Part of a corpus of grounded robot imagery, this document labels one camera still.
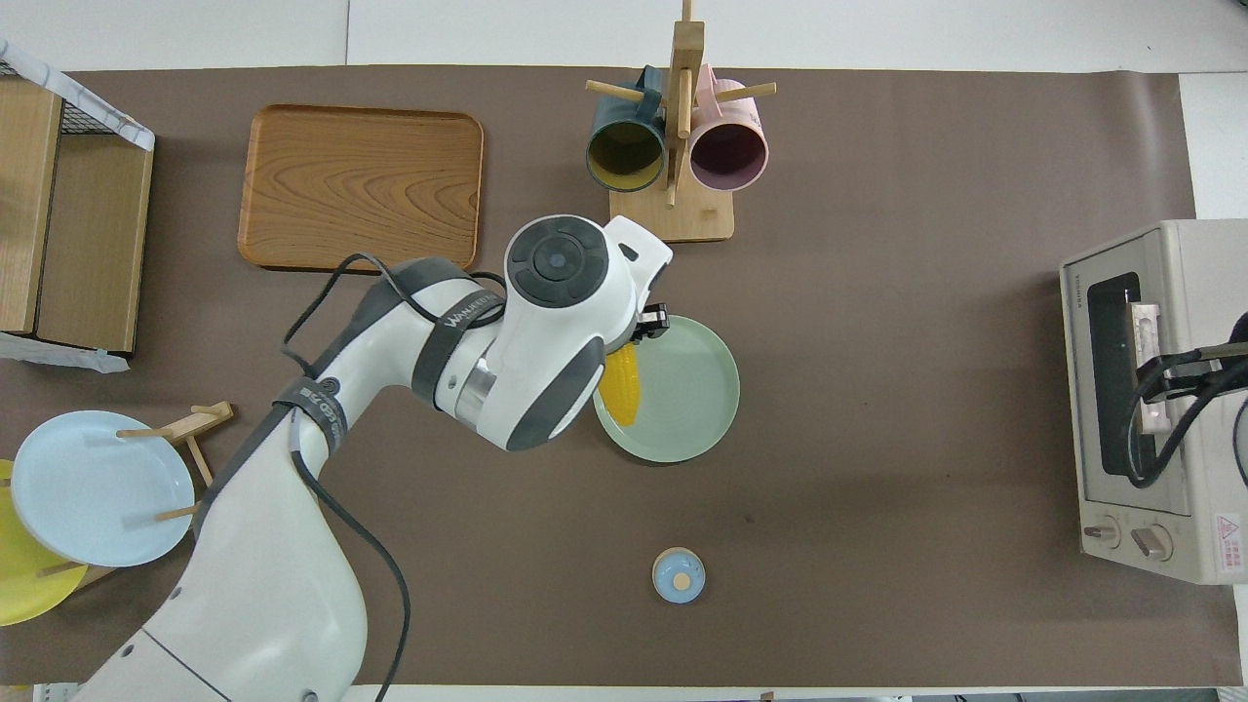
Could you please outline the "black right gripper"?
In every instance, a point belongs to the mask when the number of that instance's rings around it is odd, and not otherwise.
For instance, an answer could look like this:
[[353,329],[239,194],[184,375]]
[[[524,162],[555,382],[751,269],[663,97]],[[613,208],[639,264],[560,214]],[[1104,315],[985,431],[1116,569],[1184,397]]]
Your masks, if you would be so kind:
[[1149,357],[1137,368],[1137,381],[1149,383],[1143,387],[1143,403],[1166,403],[1166,401],[1191,396],[1191,378],[1162,378],[1164,373],[1186,363],[1206,363],[1202,377],[1217,376],[1226,368],[1246,360],[1247,342],[1227,342],[1202,346],[1197,351],[1181,353],[1162,353]]

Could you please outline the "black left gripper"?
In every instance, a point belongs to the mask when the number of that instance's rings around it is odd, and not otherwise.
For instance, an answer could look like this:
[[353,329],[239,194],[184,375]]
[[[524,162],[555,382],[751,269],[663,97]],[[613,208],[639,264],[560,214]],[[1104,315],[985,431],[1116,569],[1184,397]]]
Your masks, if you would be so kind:
[[670,321],[666,304],[650,304],[644,306],[641,312],[639,312],[629,341],[633,345],[638,345],[644,339],[659,339],[668,329],[670,329]]

